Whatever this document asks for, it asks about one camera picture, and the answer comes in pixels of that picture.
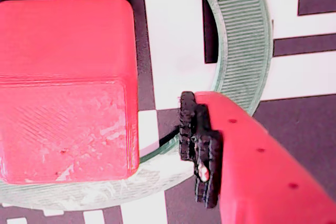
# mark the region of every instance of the black and white pattern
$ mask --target black and white pattern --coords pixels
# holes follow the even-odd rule
[[[215,63],[205,62],[216,62],[217,37],[205,0],[128,1],[135,15],[143,156],[178,124],[181,92],[210,89]],[[274,58],[254,117],[336,199],[336,2],[267,3],[274,23]],[[206,210],[194,203],[193,194],[194,179],[188,179],[103,210],[42,211],[3,204],[0,224],[220,223],[218,206]]]

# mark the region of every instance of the red 3d printed cube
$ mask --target red 3d printed cube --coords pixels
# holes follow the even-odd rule
[[[125,0],[0,3],[0,158],[11,184],[123,179],[139,165]]]

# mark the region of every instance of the small red dot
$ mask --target small red dot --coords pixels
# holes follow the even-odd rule
[[[299,187],[299,185],[295,183],[289,183],[288,186],[292,189],[297,189]]]

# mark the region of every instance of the table surface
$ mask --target table surface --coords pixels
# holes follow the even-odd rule
[[[139,123],[144,132],[141,154],[159,146],[176,124],[172,96],[179,92],[163,76],[174,60],[196,61],[186,89],[207,90],[215,71],[213,19],[204,0],[128,0],[133,6],[139,71]],[[274,57],[262,102],[254,117],[336,199],[336,0],[267,0],[274,22]],[[183,36],[183,41],[176,40]],[[173,60],[162,65],[162,51]],[[11,223],[220,223],[218,207],[206,210],[194,203],[194,179],[158,194],[121,206],[95,211],[31,210],[3,203],[0,224]]]

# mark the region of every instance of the red plastic part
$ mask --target red plastic part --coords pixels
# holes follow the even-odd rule
[[[336,204],[257,121],[219,93],[195,95],[224,136],[222,223],[336,223]]]
[[[123,179],[139,165],[125,0],[0,3],[0,157],[12,184]]]

